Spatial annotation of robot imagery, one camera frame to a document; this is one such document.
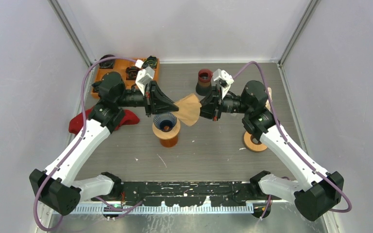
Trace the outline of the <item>brown paper coffee filter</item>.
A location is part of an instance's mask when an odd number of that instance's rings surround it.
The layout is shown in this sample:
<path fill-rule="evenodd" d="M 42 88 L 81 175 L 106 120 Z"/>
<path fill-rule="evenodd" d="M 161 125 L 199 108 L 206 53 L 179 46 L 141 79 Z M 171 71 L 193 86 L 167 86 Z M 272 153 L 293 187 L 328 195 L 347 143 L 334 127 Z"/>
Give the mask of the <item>brown paper coffee filter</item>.
<path fill-rule="evenodd" d="M 172 114 L 181 122 L 187 126 L 192 126 L 198 121 L 202 105 L 195 94 L 191 93 L 174 104 L 178 107 L 178 111 Z"/>

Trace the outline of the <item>blue glass dripper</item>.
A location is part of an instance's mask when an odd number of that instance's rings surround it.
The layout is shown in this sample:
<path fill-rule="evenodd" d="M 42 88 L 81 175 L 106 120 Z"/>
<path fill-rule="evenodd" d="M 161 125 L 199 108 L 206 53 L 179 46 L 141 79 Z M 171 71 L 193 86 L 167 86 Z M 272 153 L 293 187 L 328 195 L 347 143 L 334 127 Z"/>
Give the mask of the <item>blue glass dripper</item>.
<path fill-rule="evenodd" d="M 153 123 L 160 131 L 169 132 L 177 124 L 177 117 L 172 113 L 158 114 L 154 116 Z"/>

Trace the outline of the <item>orange glass carafe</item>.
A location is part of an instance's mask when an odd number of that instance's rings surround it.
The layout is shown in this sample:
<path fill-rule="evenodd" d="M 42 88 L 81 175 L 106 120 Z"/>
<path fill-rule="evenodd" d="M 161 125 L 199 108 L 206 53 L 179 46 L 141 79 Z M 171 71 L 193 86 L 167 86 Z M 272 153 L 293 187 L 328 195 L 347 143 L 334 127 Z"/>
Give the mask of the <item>orange glass carafe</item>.
<path fill-rule="evenodd" d="M 178 143 L 178 136 L 175 136 L 174 138 L 171 138 L 171 139 L 161 139 L 160 138 L 159 142 L 163 147 L 171 148 Z"/>

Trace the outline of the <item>orange coffee filter box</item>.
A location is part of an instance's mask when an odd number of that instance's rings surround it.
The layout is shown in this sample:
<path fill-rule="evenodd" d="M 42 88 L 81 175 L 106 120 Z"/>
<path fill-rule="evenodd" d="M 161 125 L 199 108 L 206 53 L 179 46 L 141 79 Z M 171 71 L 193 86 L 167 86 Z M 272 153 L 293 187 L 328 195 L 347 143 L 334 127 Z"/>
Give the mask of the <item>orange coffee filter box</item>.
<path fill-rule="evenodd" d="M 272 89 L 270 87 L 268 87 L 266 89 L 266 93 L 267 93 L 267 101 L 266 101 L 266 104 L 265 104 L 265 107 L 271 112 L 271 98 L 272 98 Z"/>

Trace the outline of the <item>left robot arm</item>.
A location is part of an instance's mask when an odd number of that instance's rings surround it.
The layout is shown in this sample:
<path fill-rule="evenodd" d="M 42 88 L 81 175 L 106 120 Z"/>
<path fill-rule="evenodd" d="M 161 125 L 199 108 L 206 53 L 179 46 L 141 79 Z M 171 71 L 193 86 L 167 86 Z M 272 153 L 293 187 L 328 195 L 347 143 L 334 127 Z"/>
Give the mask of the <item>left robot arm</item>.
<path fill-rule="evenodd" d="M 144 71 L 139 74 L 140 84 L 133 90 L 126 88 L 118 72 L 109 72 L 95 83 L 100 99 L 78 135 L 43 171 L 35 169 L 30 174 L 33 191 L 40 202 L 66 216 L 82 201 L 98 196 L 110 200 L 121 197 L 121 179 L 109 172 L 81 181 L 75 178 L 94 150 L 123 120 L 125 107 L 144 107 L 148 116 L 179 110 L 149 74 Z"/>

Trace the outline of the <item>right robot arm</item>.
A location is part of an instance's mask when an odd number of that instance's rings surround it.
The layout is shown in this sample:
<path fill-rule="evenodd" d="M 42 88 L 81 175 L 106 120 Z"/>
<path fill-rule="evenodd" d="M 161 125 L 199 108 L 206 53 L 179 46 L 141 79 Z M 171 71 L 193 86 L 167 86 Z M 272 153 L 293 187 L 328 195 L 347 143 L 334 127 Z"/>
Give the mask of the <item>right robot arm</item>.
<path fill-rule="evenodd" d="M 246 132 L 270 149 L 295 177 L 289 181 L 261 171 L 250 179 L 251 195 L 258 200 L 272 195 L 291 202 L 304 218 L 315 221 L 340 203 L 344 178 L 315 163 L 291 139 L 272 109 L 266 107 L 268 97 L 260 81 L 247 82 L 241 95 L 224 92 L 216 85 L 200 101 L 200 116 L 217 121 L 222 113 L 243 114 Z"/>

